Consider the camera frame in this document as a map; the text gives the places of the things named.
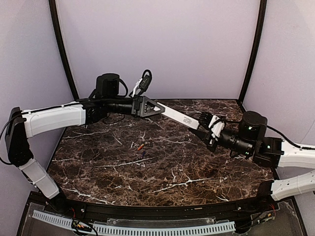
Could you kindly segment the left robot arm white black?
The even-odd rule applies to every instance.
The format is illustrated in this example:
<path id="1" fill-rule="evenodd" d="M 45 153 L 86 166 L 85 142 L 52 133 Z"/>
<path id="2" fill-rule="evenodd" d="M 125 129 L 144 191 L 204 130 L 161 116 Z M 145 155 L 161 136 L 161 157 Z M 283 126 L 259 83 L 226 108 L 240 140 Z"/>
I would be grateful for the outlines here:
<path id="1" fill-rule="evenodd" d="M 161 114 L 165 108 L 143 95 L 151 81 L 151 71 L 145 70 L 132 92 L 119 95 L 119 85 L 124 86 L 124 81 L 118 74 L 106 73 L 97 77 L 96 88 L 88 98 L 37 110 L 13 108 L 2 130 L 8 155 L 6 164 L 21 170 L 46 198 L 61 196 L 56 182 L 35 160 L 28 139 L 60 128 L 94 124 L 108 114 L 139 118 Z"/>

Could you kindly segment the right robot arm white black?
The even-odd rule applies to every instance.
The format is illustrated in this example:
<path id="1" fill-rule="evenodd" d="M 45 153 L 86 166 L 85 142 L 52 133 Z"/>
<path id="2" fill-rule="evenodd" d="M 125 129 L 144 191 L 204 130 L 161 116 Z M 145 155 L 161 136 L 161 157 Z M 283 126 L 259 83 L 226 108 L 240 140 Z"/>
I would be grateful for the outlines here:
<path id="1" fill-rule="evenodd" d="M 196 135 L 210 151 L 215 151 L 218 146 L 230 150 L 230 157 L 239 154 L 266 168 L 301 167 L 311 171 L 280 180 L 262 182 L 257 191 L 257 198 L 279 201 L 286 197 L 295 196 L 315 190 L 315 147 L 295 144 L 283 133 L 280 137 L 266 137 L 269 128 L 267 118 L 257 112 L 247 111 L 243 113 L 237 122 L 238 129 L 226 128 L 229 121 L 224 117 L 218 117 L 208 112 L 202 112 L 199 116 L 198 128 L 190 128 L 190 132 Z"/>

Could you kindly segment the white remote control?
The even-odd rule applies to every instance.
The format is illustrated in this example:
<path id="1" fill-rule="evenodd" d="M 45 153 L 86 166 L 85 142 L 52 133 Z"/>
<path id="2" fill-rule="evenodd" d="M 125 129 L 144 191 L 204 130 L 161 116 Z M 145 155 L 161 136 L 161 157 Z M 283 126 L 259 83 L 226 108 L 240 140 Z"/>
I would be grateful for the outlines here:
<path id="1" fill-rule="evenodd" d="M 188 115 L 185 115 L 183 113 L 180 113 L 162 103 L 159 103 L 159 105 L 161 105 L 163 108 L 164 108 L 164 112 L 161 113 L 163 116 L 181 124 L 181 125 L 184 125 L 186 126 L 187 128 L 192 128 L 192 129 L 195 129 L 197 130 L 199 128 L 199 122 L 198 120 L 188 116 Z"/>

